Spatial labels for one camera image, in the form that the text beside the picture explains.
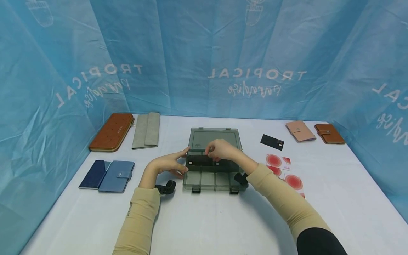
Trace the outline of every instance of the blue wallet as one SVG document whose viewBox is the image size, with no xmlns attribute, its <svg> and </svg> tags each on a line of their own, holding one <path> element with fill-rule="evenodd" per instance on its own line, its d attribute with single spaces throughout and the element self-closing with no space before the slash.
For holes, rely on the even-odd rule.
<svg viewBox="0 0 408 255">
<path fill-rule="evenodd" d="M 130 178 L 135 163 L 133 161 L 112 161 L 105 174 L 101 185 L 100 192 L 124 192 Z"/>
<path fill-rule="evenodd" d="M 106 174 L 106 169 L 109 168 L 111 162 L 103 160 L 95 160 L 91 169 L 86 174 L 85 178 L 82 180 L 79 188 L 84 189 L 99 189 L 103 178 Z"/>
</svg>

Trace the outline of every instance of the light blue card holder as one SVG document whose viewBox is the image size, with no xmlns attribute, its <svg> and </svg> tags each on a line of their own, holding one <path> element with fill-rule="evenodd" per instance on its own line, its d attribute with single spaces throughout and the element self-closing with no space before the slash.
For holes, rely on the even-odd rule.
<svg viewBox="0 0 408 255">
<path fill-rule="evenodd" d="M 133 161 L 112 161 L 98 191 L 124 192 L 128 181 L 132 178 L 134 166 Z"/>
</svg>

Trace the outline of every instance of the brown card holder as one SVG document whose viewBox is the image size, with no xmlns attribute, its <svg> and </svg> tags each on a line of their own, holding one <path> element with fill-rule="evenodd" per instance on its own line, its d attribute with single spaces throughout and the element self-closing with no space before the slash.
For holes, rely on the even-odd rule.
<svg viewBox="0 0 408 255">
<path fill-rule="evenodd" d="M 316 139 L 312 131 L 310 131 L 306 124 L 301 120 L 288 122 L 286 123 L 286 127 L 298 142 L 312 141 Z"/>
<path fill-rule="evenodd" d="M 117 151 L 134 120 L 130 113 L 112 114 L 89 145 L 89 149 Z"/>
<path fill-rule="evenodd" d="M 317 134 L 327 144 L 345 144 L 346 141 L 332 124 L 316 124 Z"/>
</svg>

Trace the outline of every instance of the blue backdrop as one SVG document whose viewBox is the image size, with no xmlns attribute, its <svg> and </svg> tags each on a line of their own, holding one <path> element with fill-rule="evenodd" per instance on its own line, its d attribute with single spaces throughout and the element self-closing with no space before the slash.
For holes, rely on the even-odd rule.
<svg viewBox="0 0 408 255">
<path fill-rule="evenodd" d="M 0 0 L 0 21 L 2 254 L 124 111 L 333 122 L 408 220 L 406 1 Z"/>
</svg>

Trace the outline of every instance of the person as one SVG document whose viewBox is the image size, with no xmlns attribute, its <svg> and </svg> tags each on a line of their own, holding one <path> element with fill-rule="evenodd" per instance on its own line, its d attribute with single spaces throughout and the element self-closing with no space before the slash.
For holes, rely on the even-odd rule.
<svg viewBox="0 0 408 255">
<path fill-rule="evenodd" d="M 153 223 L 160 205 L 160 193 L 155 188 L 157 175 L 170 171 L 182 179 L 188 168 L 179 164 L 177 159 L 184 157 L 188 151 L 189 148 L 185 148 L 158 157 L 146 166 L 131 199 L 113 255 L 149 254 Z M 248 182 L 286 221 L 299 255 L 347 254 L 313 207 L 265 165 L 258 164 L 225 140 L 210 142 L 205 154 L 214 161 L 232 160 L 246 172 Z"/>
</svg>

